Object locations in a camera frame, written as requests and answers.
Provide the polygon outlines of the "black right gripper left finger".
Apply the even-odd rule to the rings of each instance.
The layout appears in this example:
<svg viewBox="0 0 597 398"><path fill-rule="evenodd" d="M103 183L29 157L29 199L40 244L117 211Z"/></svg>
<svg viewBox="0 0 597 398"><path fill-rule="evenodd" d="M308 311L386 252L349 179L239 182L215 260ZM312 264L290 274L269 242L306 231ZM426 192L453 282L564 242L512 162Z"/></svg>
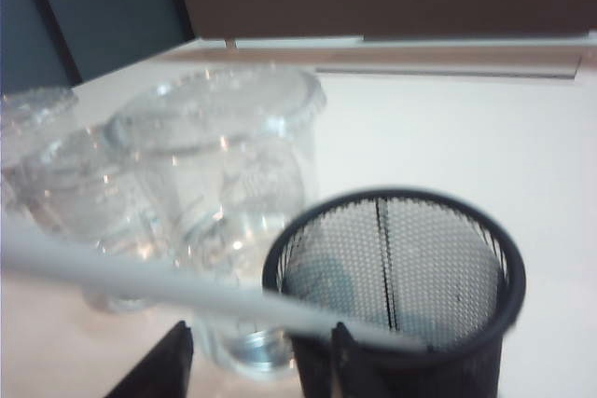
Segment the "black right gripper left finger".
<svg viewBox="0 0 597 398"><path fill-rule="evenodd" d="M191 329L179 321L106 397L186 397L193 354Z"/></svg>

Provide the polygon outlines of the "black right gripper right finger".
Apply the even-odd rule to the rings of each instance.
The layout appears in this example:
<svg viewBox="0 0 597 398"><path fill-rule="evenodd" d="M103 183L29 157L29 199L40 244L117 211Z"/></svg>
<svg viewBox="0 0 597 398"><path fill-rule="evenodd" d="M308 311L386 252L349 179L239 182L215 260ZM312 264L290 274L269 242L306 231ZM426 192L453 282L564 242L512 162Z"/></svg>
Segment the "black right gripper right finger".
<svg viewBox="0 0 597 398"><path fill-rule="evenodd" d="M331 331L331 396L396 397L343 323Z"/></svg>

